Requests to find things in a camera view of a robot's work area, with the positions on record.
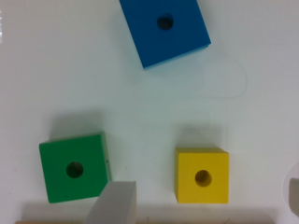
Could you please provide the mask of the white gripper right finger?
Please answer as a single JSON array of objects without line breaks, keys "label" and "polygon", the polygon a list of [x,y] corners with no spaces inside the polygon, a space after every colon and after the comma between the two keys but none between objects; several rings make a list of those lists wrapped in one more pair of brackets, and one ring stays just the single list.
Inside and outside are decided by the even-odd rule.
[{"label": "white gripper right finger", "polygon": [[299,178],[291,178],[289,183],[289,207],[299,217]]}]

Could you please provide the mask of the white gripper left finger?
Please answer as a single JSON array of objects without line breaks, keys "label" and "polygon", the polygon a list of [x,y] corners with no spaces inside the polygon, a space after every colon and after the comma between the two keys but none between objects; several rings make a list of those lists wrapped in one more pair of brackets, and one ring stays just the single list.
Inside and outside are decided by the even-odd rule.
[{"label": "white gripper left finger", "polygon": [[84,224],[135,224],[136,182],[108,182]]}]

